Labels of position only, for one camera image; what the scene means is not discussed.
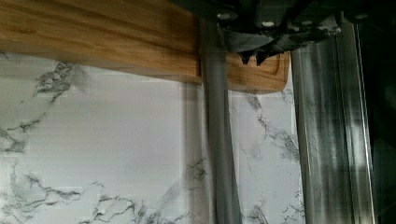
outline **screw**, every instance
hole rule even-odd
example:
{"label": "screw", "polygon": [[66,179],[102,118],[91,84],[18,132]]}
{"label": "screw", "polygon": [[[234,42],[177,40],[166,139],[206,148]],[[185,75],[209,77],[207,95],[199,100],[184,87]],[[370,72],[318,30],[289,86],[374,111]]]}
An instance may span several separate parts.
{"label": "screw", "polygon": [[300,30],[300,28],[297,26],[291,26],[289,29],[291,29],[294,32],[298,32]]}
{"label": "screw", "polygon": [[222,12],[218,14],[218,19],[221,21],[227,21],[231,18],[231,14],[228,12]]}
{"label": "screw", "polygon": [[366,19],[367,17],[368,17],[367,14],[362,13],[362,14],[356,15],[356,16],[355,16],[355,19],[356,19],[356,20],[363,20],[363,19]]}
{"label": "screw", "polygon": [[263,27],[273,27],[273,26],[275,26],[275,23],[273,21],[263,21],[262,26]]}
{"label": "screw", "polygon": [[312,24],[312,21],[303,21],[302,22],[302,25],[310,25],[310,24]]}

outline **metal rail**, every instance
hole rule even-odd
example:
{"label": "metal rail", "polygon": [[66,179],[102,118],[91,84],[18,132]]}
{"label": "metal rail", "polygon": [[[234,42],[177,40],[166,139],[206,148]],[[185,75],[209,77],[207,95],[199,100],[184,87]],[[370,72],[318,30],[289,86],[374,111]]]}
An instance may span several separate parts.
{"label": "metal rail", "polygon": [[372,161],[354,27],[291,56],[307,224],[375,224]]}
{"label": "metal rail", "polygon": [[226,50],[213,22],[200,19],[208,146],[213,167],[215,223],[242,224],[228,104]]}

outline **white marble surface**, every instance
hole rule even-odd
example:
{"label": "white marble surface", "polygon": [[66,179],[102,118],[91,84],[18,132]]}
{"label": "white marble surface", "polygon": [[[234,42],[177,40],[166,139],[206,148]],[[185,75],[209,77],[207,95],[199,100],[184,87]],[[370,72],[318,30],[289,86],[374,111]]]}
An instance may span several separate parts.
{"label": "white marble surface", "polygon": [[[291,83],[231,92],[245,223],[304,223]],[[0,53],[0,223],[210,223],[201,88]]]}

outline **bamboo cutting board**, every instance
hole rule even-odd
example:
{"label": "bamboo cutting board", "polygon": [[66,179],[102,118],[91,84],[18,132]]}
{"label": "bamboo cutting board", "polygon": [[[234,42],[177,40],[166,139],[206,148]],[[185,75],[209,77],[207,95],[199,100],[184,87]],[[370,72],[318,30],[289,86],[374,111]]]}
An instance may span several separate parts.
{"label": "bamboo cutting board", "polygon": [[[0,50],[199,83],[197,22],[167,0],[0,0]],[[233,90],[282,91],[290,54],[227,64]]]}

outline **wooden cutting board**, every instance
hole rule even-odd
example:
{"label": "wooden cutting board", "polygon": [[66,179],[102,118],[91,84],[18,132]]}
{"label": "wooden cutting board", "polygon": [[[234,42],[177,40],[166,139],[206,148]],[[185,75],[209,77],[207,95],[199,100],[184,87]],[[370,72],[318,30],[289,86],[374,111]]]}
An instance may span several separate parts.
{"label": "wooden cutting board", "polygon": [[[0,50],[200,83],[198,20],[167,0],[0,0]],[[227,56],[230,87],[282,91],[290,54]]]}

